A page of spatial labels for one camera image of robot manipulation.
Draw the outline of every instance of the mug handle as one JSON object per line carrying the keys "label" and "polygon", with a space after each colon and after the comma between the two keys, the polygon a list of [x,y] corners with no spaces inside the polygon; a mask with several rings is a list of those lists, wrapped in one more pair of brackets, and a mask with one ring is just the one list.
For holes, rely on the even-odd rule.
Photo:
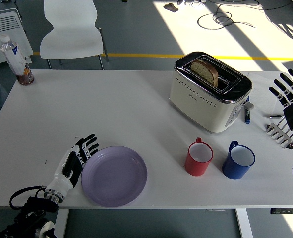
{"label": "mug handle", "polygon": [[228,151],[228,152],[230,152],[231,149],[234,148],[234,147],[237,146],[237,145],[239,145],[239,143],[238,143],[236,140],[234,140],[233,142],[231,142],[231,144],[230,144],[230,146],[229,146],[229,151]]}

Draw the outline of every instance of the cable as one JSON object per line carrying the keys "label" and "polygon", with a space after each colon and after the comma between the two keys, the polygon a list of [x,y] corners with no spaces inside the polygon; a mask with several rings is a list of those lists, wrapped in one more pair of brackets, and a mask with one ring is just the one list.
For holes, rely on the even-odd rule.
{"label": "cable", "polygon": [[198,1],[198,0],[194,0],[192,1],[189,6],[195,8],[195,7],[200,7],[200,6],[203,6],[204,4],[201,2],[201,1]]}
{"label": "cable", "polygon": [[16,6],[17,11],[19,12],[18,5],[16,4],[16,2],[17,2],[17,0],[15,0],[14,5]]}
{"label": "cable", "polygon": [[43,190],[44,187],[43,187],[43,186],[27,187],[27,188],[23,188],[23,189],[21,189],[21,190],[15,192],[15,193],[11,196],[11,198],[10,198],[10,200],[9,200],[9,206],[10,206],[13,210],[20,210],[20,209],[22,209],[23,206],[22,206],[22,207],[14,207],[13,204],[12,204],[12,200],[13,200],[14,198],[16,198],[18,195],[21,195],[22,193],[25,193],[25,192],[30,191],[30,190],[36,190],[36,189],[38,189],[38,191],[36,192],[35,196],[37,196],[38,192],[41,191],[41,190]]}
{"label": "cable", "polygon": [[[197,20],[197,24],[198,24],[198,26],[200,26],[201,28],[204,28],[204,29],[206,29],[206,30],[220,30],[220,29],[222,29],[222,28],[224,28],[224,27],[226,27],[226,26],[231,26],[231,25],[236,24],[236,23],[241,23],[241,24],[248,25],[248,26],[251,26],[251,27],[254,27],[254,28],[255,28],[255,26],[253,26],[252,24],[250,24],[250,23],[248,23],[248,22],[233,21],[233,20],[231,19],[232,14],[231,14],[230,12],[228,12],[228,11],[218,11],[219,8],[220,8],[222,5],[223,5],[223,4],[221,4],[221,5],[218,6],[218,8],[217,8],[217,10],[216,10],[215,13],[208,13],[208,14],[203,15],[203,16],[201,16],[200,18],[198,18],[198,20]],[[224,15],[222,15],[222,16],[217,16],[219,13],[226,13],[226,14],[229,14],[230,16],[224,16]],[[219,24],[219,25],[222,25],[222,27],[219,27],[219,28],[207,28],[207,27],[204,27],[204,26],[200,25],[200,23],[199,23],[200,19],[203,18],[203,17],[205,17],[205,16],[208,16],[208,15],[212,15],[212,19],[214,20],[214,22],[216,22],[216,23]]]}
{"label": "cable", "polygon": [[[244,24],[244,25],[247,25],[247,26],[251,26],[253,28],[255,28],[255,26],[253,26],[252,24],[248,23],[248,22],[242,22],[242,21],[233,21],[232,20],[232,14],[228,11],[219,11],[219,8],[221,6],[232,6],[232,7],[242,7],[242,6],[233,6],[233,5],[228,5],[228,3],[238,3],[238,2],[241,2],[243,4],[245,4],[244,2],[246,2],[247,0],[237,0],[237,1],[233,1],[233,0],[220,0],[222,2],[227,2],[227,3],[217,3],[217,2],[214,2],[214,1],[211,1],[211,0],[208,0],[209,2],[212,2],[214,4],[219,4],[219,6],[217,7],[217,10],[215,13],[208,13],[206,15],[203,15],[201,16],[200,18],[198,18],[197,20],[197,24],[198,26],[200,26],[201,28],[203,29],[206,29],[206,30],[220,30],[226,26],[231,26],[233,24],[236,24],[236,23],[241,23],[241,24]],[[255,7],[251,7],[251,6],[259,6],[260,3],[257,1],[257,0],[252,0],[253,2],[256,3],[256,5],[249,5],[249,4],[245,4],[245,5],[248,5],[248,6],[245,6],[246,8],[252,8],[252,9],[255,9],[255,10],[260,10],[258,8],[255,8]],[[286,4],[286,5],[283,5],[283,6],[280,6],[280,7],[275,7],[275,8],[268,8],[268,9],[263,9],[263,10],[275,10],[275,9],[279,9],[279,8],[282,8],[282,7],[285,7],[285,6],[288,6],[289,4],[291,4],[292,2]],[[219,28],[207,28],[207,27],[204,27],[202,26],[199,21],[205,17],[205,16],[208,16],[208,15],[212,15],[212,19],[214,22],[216,22],[217,24],[219,25],[222,25],[222,27],[219,27]]]}

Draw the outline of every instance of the blue mug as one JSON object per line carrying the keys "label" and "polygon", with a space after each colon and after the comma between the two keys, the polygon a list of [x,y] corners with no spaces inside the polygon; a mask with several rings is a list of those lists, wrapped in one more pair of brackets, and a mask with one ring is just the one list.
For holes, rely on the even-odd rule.
{"label": "blue mug", "polygon": [[222,165],[222,172],[230,179],[240,179],[255,162],[253,151],[239,145],[237,141],[231,142],[228,156]]}

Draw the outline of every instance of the floor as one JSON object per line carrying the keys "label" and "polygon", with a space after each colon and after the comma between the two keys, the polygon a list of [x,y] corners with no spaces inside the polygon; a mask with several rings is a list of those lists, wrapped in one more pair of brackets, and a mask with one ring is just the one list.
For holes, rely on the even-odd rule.
{"label": "floor", "polygon": [[[207,0],[205,5],[191,5],[188,0],[179,6],[169,1],[179,9],[175,13],[164,9],[167,2],[161,0],[93,2],[98,12],[96,26],[103,30],[109,55],[109,62],[103,57],[106,70],[173,70],[178,58],[194,51],[206,52],[238,71],[293,69],[290,0]],[[21,14],[34,51],[31,69],[47,69],[46,61],[39,56],[40,42],[51,30],[44,17],[43,1],[0,1],[0,10],[13,7]],[[227,18],[230,15],[233,24]],[[60,65],[52,60],[53,69],[100,69],[97,57],[62,62]],[[8,92],[15,81],[7,63],[0,63],[0,83]],[[0,211],[0,216],[8,220],[0,221],[0,229],[15,216],[15,212],[4,212]],[[147,211],[143,216],[138,211],[102,213],[71,211],[65,237],[240,237],[233,210]],[[269,209],[248,209],[248,215],[255,238],[293,238],[293,221],[289,221],[293,215],[270,215]]]}

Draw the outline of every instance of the red mug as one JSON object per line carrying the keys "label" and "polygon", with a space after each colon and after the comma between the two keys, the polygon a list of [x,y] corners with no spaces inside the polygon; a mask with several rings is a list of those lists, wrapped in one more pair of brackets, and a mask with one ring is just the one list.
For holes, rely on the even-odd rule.
{"label": "red mug", "polygon": [[200,176],[205,173],[210,161],[214,156],[211,147],[197,138],[188,148],[185,161],[186,171],[193,176]]}

